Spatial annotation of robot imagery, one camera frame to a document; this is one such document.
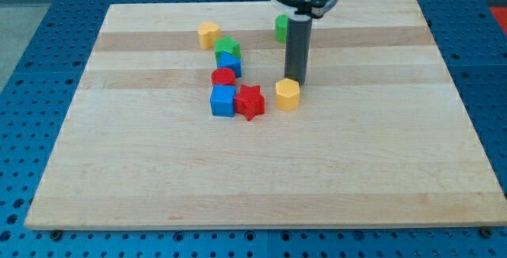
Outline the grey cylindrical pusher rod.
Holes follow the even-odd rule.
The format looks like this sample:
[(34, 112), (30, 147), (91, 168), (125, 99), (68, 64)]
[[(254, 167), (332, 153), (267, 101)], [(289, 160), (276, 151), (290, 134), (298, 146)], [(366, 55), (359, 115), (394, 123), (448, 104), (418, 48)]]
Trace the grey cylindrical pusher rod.
[(284, 76), (304, 85), (311, 40), (312, 19), (294, 21), (288, 19)]

